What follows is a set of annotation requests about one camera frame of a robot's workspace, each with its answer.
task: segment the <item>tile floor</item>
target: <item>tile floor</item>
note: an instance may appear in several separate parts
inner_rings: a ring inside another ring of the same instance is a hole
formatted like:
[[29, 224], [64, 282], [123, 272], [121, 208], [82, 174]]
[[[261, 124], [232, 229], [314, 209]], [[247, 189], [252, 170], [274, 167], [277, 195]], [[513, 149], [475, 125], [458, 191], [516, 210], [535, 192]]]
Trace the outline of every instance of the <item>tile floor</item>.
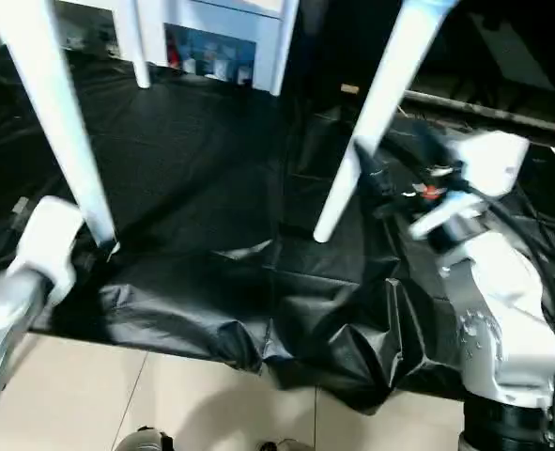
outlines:
[[226, 365], [28, 335], [0, 399], [0, 451], [112, 451], [140, 426], [180, 451], [255, 451], [296, 439], [317, 451], [456, 450], [460, 403], [394, 394], [363, 416], [315, 389], [281, 392]]

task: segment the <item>red component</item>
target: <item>red component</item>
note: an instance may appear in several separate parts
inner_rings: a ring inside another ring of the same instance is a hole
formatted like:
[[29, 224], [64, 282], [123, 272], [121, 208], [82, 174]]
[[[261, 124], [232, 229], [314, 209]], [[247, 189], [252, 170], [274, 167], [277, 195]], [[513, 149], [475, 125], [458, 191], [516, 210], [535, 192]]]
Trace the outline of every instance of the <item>red component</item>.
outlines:
[[176, 69], [179, 67], [179, 53], [177, 51], [175, 40], [170, 35], [166, 40], [166, 56], [170, 68]]
[[421, 196], [427, 200], [436, 200], [439, 197], [438, 188], [434, 185], [428, 185], [424, 188]]

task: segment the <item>floor tile grout line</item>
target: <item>floor tile grout line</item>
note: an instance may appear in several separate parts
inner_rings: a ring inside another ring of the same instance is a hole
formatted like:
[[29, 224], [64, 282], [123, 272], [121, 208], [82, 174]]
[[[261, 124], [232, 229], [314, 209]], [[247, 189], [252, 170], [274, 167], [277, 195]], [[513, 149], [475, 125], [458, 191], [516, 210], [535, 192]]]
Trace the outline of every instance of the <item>floor tile grout line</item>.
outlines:
[[129, 401], [127, 401], [127, 405], [125, 406], [125, 410], [123, 412], [123, 416], [120, 418], [120, 423], [118, 424], [118, 428], [116, 429], [115, 439], [112, 441], [112, 447], [110, 451], [113, 451], [118, 443], [116, 440], [118, 439], [118, 434], [120, 433], [120, 429], [125, 422], [125, 417], [127, 416], [127, 411], [129, 410], [129, 406], [131, 405], [131, 401], [133, 400], [133, 395], [135, 395], [135, 390], [137, 389], [137, 384], [139, 383], [139, 378], [142, 377], [142, 373], [144, 372], [144, 366], [146, 366], [147, 356], [149, 352], [146, 352], [144, 355], [144, 360], [142, 361], [142, 366], [139, 368], [139, 373], [137, 373], [137, 378], [135, 379], [135, 383], [133, 384], [133, 389], [131, 390], [131, 394], [129, 396]]
[[318, 387], [315, 386], [315, 420], [313, 422], [313, 449], [316, 451], [316, 405], [318, 398]]

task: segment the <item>wrinkled black plastic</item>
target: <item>wrinkled black plastic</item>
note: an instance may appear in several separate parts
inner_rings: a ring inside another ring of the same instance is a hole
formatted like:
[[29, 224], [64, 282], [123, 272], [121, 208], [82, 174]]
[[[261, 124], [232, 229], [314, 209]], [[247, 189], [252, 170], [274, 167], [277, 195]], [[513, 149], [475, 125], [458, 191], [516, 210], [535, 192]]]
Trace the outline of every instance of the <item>wrinkled black plastic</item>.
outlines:
[[[247, 371], [265, 363], [283, 387], [315, 384], [363, 412], [396, 387], [462, 397], [429, 248], [400, 218], [376, 219], [362, 187], [331, 241], [312, 239], [349, 123], [172, 70], [141, 90], [129, 64], [70, 61], [122, 247], [92, 266], [85, 232], [81, 283], [36, 330]], [[416, 145], [405, 122], [392, 136]], [[70, 198], [1, 51], [0, 236], [20, 195], [43, 194]], [[555, 275], [548, 148], [530, 150], [505, 203]], [[0, 266], [10, 257], [0, 252]]]

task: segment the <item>white stool leg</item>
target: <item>white stool leg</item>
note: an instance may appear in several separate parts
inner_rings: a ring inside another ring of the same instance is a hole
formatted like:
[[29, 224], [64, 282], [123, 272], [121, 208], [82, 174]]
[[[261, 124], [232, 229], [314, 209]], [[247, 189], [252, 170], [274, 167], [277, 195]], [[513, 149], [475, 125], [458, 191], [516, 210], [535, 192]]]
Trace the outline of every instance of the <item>white stool leg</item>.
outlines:
[[277, 47], [277, 58], [275, 60], [275, 72], [273, 75], [272, 88], [270, 93], [273, 96], [281, 94], [281, 87], [284, 83], [285, 66], [289, 56], [289, 46], [292, 42], [296, 15], [298, 14], [298, 4], [300, 0], [284, 0], [281, 25], [279, 27], [279, 44]]
[[330, 194], [315, 228], [315, 240], [326, 242], [346, 209], [360, 175], [352, 146], [355, 139], [374, 152], [396, 108], [421, 65], [439, 26], [457, 0], [405, 0], [379, 63], [352, 137], [347, 144]]
[[115, 225], [60, 49], [50, 0], [0, 0], [0, 35], [96, 243], [114, 240]]
[[126, 30], [128, 42], [126, 45], [131, 52], [135, 79], [139, 87], [149, 88], [149, 71], [147, 69], [144, 43], [142, 41], [142, 33], [139, 24], [137, 0], [126, 0], [123, 8], [124, 9], [121, 10], [122, 18], [128, 27]]

